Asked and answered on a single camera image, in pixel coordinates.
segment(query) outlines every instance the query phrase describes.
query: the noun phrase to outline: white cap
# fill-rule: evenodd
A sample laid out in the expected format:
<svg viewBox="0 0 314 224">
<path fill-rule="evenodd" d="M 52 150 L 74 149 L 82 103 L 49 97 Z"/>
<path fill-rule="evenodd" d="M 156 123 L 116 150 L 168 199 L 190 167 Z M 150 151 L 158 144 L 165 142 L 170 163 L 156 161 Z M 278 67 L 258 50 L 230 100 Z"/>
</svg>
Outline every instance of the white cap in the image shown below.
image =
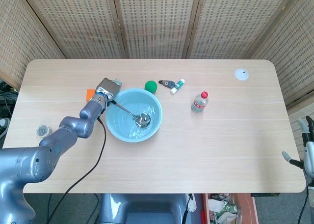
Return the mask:
<svg viewBox="0 0 314 224">
<path fill-rule="evenodd" d="M 170 92 L 171 92 L 171 94 L 175 94 L 176 92 L 177 92 L 177 89 L 174 87 L 174 88 L 172 88 L 171 90 L 170 90 Z"/>
</svg>

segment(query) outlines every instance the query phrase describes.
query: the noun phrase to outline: bottle label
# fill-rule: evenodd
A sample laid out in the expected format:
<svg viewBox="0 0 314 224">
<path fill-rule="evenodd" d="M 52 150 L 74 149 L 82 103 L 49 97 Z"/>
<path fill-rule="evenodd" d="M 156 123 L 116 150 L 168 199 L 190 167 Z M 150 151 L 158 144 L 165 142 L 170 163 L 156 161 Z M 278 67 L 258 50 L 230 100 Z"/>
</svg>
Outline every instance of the bottle label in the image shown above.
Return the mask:
<svg viewBox="0 0 314 224">
<path fill-rule="evenodd" d="M 194 106 L 198 109 L 204 109 L 206 105 L 199 105 L 196 101 L 194 101 Z"/>
</svg>

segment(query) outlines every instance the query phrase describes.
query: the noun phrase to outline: metal ladle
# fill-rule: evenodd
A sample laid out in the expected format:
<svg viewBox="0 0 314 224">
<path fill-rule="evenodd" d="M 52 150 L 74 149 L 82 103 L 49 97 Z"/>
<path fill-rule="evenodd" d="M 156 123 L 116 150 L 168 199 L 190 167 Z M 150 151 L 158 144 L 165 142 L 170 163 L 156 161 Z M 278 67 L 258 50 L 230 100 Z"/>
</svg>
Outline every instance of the metal ladle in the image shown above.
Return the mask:
<svg viewBox="0 0 314 224">
<path fill-rule="evenodd" d="M 147 127 L 148 124 L 150 124 L 151 122 L 151 117 L 146 114 L 146 113 L 141 113 L 140 115 L 135 115 L 133 113 L 131 113 L 130 111 L 128 111 L 126 108 L 124 108 L 122 105 L 118 104 L 117 102 L 115 102 L 114 100 L 111 101 L 115 106 L 119 107 L 120 109 L 124 110 L 125 112 L 127 112 L 128 114 L 130 114 L 131 116 L 133 116 L 136 124 L 139 127 Z"/>
</svg>

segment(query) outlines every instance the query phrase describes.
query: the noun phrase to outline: power cord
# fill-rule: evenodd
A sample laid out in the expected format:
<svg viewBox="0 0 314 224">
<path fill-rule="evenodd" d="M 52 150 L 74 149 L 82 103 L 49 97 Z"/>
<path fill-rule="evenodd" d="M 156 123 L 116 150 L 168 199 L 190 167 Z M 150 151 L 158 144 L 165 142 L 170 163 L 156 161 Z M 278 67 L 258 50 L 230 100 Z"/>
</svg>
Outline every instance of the power cord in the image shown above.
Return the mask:
<svg viewBox="0 0 314 224">
<path fill-rule="evenodd" d="M 98 218 L 99 218 L 99 214 L 97 215 L 97 217 L 96 217 L 96 219 L 94 221 L 94 224 L 97 224 Z"/>
<path fill-rule="evenodd" d="M 48 199 L 48 205 L 47 205 L 47 221 L 49 220 L 49 215 L 50 215 L 50 201 L 51 201 L 51 197 L 52 197 L 52 194 L 49 195 L 49 199 Z"/>
<path fill-rule="evenodd" d="M 6 106 L 6 108 L 8 109 L 8 111 L 9 111 L 9 114 L 11 115 L 11 117 L 12 117 L 12 113 L 11 113 L 11 111 L 10 111 L 10 108 L 9 108 L 9 106 L 8 106 L 8 104 L 6 103 L 6 99 L 4 99 L 4 102 L 5 102 L 5 106 Z"/>
<path fill-rule="evenodd" d="M 105 148 L 105 144 L 106 144 L 106 139 L 107 139 L 107 132 L 106 132 L 106 128 L 104 126 L 104 123 L 101 121 L 101 119 L 98 117 L 97 120 L 99 121 L 99 123 L 103 126 L 103 129 L 104 129 L 104 133 L 105 133 L 105 139 L 104 139 L 104 143 L 103 143 L 103 147 L 102 147 L 102 150 L 99 154 L 99 157 L 98 157 L 98 160 L 96 162 L 96 164 L 90 169 L 90 171 L 88 171 L 84 176 L 82 176 L 77 182 L 75 182 L 64 194 L 63 196 L 61 197 L 61 199 L 59 200 L 59 202 L 57 203 L 57 205 L 55 206 L 54 210 L 52 211 L 48 221 L 47 221 L 47 224 L 49 224 L 56 212 L 56 210 L 58 209 L 58 207 L 60 206 L 61 202 L 63 201 L 63 199 L 65 198 L 65 196 L 69 193 L 69 191 L 74 187 L 76 186 L 80 181 L 82 181 L 85 177 L 87 177 L 94 169 L 95 167 L 97 167 L 99 161 L 100 161 L 100 158 L 102 157 L 102 154 L 103 154 L 103 151 L 104 151 L 104 148 Z"/>
<path fill-rule="evenodd" d="M 88 224 L 89 223 L 89 221 L 91 220 L 91 218 L 93 217 L 93 215 L 94 215 L 94 213 L 95 213 L 95 211 L 96 211 L 96 209 L 97 209 L 97 207 L 98 207 L 98 204 L 99 204 L 99 198 L 98 198 L 98 195 L 97 194 L 94 194 L 95 196 L 96 196 L 96 198 L 97 198 L 97 203 L 96 203 L 96 206 L 95 206 L 95 208 L 94 208 L 94 210 L 93 210 L 93 212 L 91 213 L 91 215 L 89 216 L 89 218 L 87 219 L 87 221 L 86 221 L 86 224 Z"/>
<path fill-rule="evenodd" d="M 188 203 L 190 202 L 190 200 L 192 199 L 193 200 L 193 195 L 192 194 L 188 194 L 189 198 L 188 198 L 188 201 L 187 201 L 187 204 L 186 204 L 186 208 L 185 208 L 185 212 L 184 212 L 184 215 L 183 215 L 183 218 L 182 218 L 182 224 L 185 224 L 186 222 L 186 217 L 187 217 L 187 214 L 188 214 Z"/>
<path fill-rule="evenodd" d="M 309 189 L 308 189 L 308 186 L 306 186 L 306 198 L 305 198 L 305 201 L 304 201 L 304 204 L 303 204 L 303 208 L 302 208 L 300 216 L 299 216 L 298 224 L 300 224 L 300 221 L 301 221 L 301 218 L 302 218 L 302 214 L 303 214 L 303 211 L 304 211 L 304 208 L 305 208 L 305 205 L 306 205 L 306 201 L 308 201 L 308 197 L 309 197 Z"/>
</svg>

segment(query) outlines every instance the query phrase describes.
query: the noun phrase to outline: orange block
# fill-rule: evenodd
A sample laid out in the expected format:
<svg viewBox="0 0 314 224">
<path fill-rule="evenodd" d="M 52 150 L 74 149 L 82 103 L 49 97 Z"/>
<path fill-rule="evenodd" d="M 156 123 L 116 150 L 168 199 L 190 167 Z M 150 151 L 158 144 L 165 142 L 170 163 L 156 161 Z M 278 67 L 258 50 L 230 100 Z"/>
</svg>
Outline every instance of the orange block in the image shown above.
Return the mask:
<svg viewBox="0 0 314 224">
<path fill-rule="evenodd" d="M 95 89 L 87 89 L 86 92 L 86 101 L 90 101 L 91 98 L 95 95 Z"/>
</svg>

